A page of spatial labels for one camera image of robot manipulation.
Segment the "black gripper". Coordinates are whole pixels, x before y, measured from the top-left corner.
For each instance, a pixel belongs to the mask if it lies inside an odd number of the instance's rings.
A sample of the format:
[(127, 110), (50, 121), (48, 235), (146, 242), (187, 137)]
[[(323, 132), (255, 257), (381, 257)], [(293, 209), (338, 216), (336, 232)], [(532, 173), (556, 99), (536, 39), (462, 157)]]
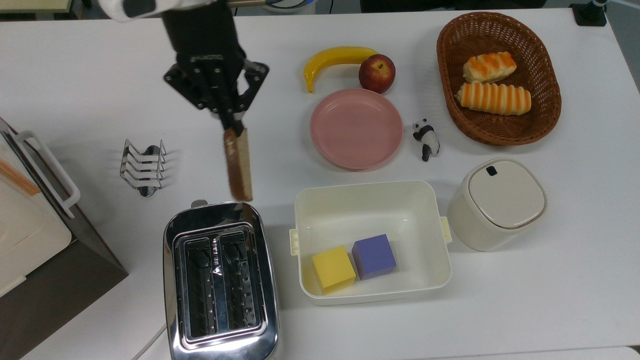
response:
[[(164, 79), (199, 110), (218, 116), (224, 130), (240, 137), (243, 117), (269, 73), (269, 66), (247, 59), (233, 12), (227, 4), (204, 4), (162, 12), (176, 63)], [(238, 93), (243, 71), (247, 89)]]

